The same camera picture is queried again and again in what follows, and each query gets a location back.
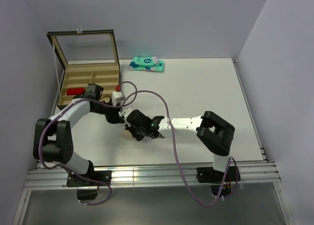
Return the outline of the red sock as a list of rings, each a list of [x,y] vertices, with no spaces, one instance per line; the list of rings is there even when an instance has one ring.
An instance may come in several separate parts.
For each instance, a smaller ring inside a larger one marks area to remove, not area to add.
[[[76,96],[76,95],[82,95],[85,92],[85,89],[82,87],[78,88],[69,88],[66,91],[67,96]]]

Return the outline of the beige brown striped sock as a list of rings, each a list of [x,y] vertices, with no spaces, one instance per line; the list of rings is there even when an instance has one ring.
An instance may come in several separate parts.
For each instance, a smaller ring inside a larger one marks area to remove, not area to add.
[[[127,129],[125,129],[125,128],[122,130],[122,136],[124,138],[132,137],[131,133]]]

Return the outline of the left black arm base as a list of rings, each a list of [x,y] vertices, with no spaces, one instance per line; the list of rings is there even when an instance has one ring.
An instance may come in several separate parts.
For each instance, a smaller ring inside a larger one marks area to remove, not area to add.
[[[110,186],[111,176],[112,171],[95,171],[91,179],[69,173],[66,187],[77,189],[78,200],[90,202],[96,199],[101,186]]]

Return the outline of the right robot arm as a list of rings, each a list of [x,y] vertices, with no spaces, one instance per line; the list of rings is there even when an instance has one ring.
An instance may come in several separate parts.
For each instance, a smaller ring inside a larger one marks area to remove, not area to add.
[[[139,110],[125,108],[119,112],[119,116],[125,121],[126,130],[137,141],[141,141],[144,137],[168,138],[172,133],[183,137],[198,137],[213,153],[213,177],[222,181],[229,175],[227,163],[235,128],[214,112],[206,111],[202,116],[190,118],[164,116],[149,118]]]

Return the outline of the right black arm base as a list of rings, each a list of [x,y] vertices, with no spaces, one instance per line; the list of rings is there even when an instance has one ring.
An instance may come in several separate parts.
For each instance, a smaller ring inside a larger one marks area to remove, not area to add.
[[[224,173],[215,171],[213,167],[199,167],[197,168],[197,176],[196,179],[199,183],[209,183],[211,192],[217,196],[220,190],[221,180],[223,178]],[[228,172],[226,174],[225,182],[222,187],[222,192],[220,197],[226,197],[231,194],[233,188],[232,183],[236,181],[240,181],[240,173],[239,170],[236,169],[235,166],[230,166]]]

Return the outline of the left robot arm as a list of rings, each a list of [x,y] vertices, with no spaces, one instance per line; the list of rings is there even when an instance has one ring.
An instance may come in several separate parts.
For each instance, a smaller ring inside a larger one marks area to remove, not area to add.
[[[89,113],[104,115],[110,124],[122,124],[119,107],[125,99],[117,86],[103,101],[103,87],[88,84],[87,88],[76,94],[58,114],[48,119],[39,119],[35,125],[33,156],[46,169],[61,167],[70,173],[77,174],[83,185],[91,185],[96,179],[93,163],[74,151],[72,127]]]

